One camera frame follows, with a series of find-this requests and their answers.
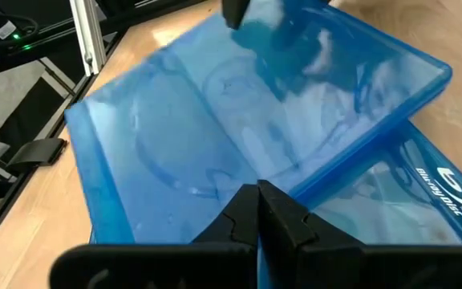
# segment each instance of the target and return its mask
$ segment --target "blu-ray disc logo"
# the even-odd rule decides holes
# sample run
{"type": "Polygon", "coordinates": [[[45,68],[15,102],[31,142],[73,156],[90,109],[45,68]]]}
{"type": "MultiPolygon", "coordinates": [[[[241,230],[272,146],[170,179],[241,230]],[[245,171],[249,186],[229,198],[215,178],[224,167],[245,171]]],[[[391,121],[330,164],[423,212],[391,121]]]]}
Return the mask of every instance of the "blu-ray disc logo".
{"type": "Polygon", "coordinates": [[[432,193],[447,205],[456,216],[462,216],[462,206],[459,206],[462,205],[462,186],[454,178],[454,172],[451,169],[437,168],[436,170],[448,187],[454,189],[455,192],[446,189],[436,179],[432,180],[424,169],[416,168],[416,171],[431,188],[432,193]]]}

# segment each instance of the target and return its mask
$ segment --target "table surface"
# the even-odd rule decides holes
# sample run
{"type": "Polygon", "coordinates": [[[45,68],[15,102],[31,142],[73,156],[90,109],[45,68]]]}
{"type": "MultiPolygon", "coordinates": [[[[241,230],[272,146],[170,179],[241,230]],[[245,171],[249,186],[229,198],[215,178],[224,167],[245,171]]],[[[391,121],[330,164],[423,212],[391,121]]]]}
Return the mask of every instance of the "table surface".
{"type": "MultiPolygon", "coordinates": [[[[462,0],[349,1],[333,4],[452,65],[447,91],[413,121],[462,170],[462,0]]],[[[210,0],[130,28],[91,91],[218,9],[210,0]]],[[[66,129],[60,137],[69,139],[66,129]]],[[[69,146],[54,166],[37,170],[0,225],[0,288],[47,288],[55,258],[87,243],[90,231],[69,146]]]]}

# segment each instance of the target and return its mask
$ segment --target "wooden table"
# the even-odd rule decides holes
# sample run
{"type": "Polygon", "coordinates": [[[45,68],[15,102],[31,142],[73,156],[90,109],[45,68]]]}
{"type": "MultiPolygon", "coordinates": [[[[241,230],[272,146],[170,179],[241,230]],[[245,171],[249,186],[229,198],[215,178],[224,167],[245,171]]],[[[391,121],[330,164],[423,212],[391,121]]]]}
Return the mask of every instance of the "wooden table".
{"type": "MultiPolygon", "coordinates": [[[[356,1],[359,4],[335,4],[453,66],[450,87],[414,121],[462,170],[462,0],[356,1]]],[[[134,26],[91,90],[217,9],[218,2],[209,1],[134,26]]],[[[69,138],[67,130],[61,137],[69,138]]],[[[90,230],[74,155],[68,147],[56,165],[37,170],[0,225],[0,288],[46,288],[55,258],[70,247],[87,243],[90,230]]]]}

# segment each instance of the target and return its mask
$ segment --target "blue plastic case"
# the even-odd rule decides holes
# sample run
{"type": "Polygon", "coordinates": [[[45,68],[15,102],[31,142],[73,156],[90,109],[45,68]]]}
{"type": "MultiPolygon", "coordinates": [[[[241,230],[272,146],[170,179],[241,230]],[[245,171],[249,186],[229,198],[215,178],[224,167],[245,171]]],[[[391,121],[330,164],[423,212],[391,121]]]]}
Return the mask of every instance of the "blue plastic case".
{"type": "Polygon", "coordinates": [[[451,75],[318,1],[216,14],[67,112],[95,237],[190,242],[258,178],[304,198],[451,75]]]}

